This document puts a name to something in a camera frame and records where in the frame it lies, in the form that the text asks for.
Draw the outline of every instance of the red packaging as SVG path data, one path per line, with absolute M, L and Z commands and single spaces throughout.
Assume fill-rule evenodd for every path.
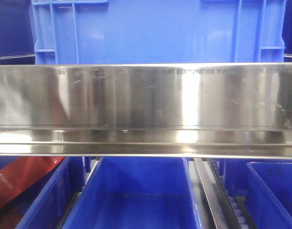
M 55 168 L 63 156 L 19 157 L 0 170 L 0 208 Z

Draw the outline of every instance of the metal lip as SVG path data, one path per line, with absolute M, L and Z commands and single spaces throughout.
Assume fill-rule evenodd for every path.
M 292 63 L 0 66 L 0 155 L 292 158 Z

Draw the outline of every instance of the red object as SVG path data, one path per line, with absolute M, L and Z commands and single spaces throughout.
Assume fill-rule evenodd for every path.
M 6 205 L 0 209 L 0 229 L 15 229 L 23 215 L 15 206 Z
M 63 156 L 19 157 L 0 170 L 0 208 L 55 168 Z

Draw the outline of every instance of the stainless steel shelf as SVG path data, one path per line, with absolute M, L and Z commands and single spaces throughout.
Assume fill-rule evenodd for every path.
M 292 63 L 0 66 L 0 155 L 292 158 Z

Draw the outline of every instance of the blue plastic bin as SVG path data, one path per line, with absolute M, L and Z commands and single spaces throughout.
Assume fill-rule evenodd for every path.
M 286 0 L 32 0 L 38 64 L 281 62 Z
M 285 21 L 282 36 L 285 40 L 285 53 L 292 54 L 292 0 L 288 0 L 286 4 Z
M 258 229 L 292 229 L 292 163 L 249 163 L 246 207 Z
M 292 162 L 268 159 L 220 159 L 219 175 L 223 176 L 225 189 L 230 196 L 245 196 L 248 192 L 248 162 Z
M 186 159 L 105 157 L 63 229 L 201 229 Z
M 0 57 L 34 53 L 30 0 L 0 0 Z
M 0 156 L 0 169 L 16 157 Z M 75 192 L 82 191 L 81 157 L 65 158 L 53 171 L 29 187 L 9 205 L 24 215 L 16 229 L 53 229 Z

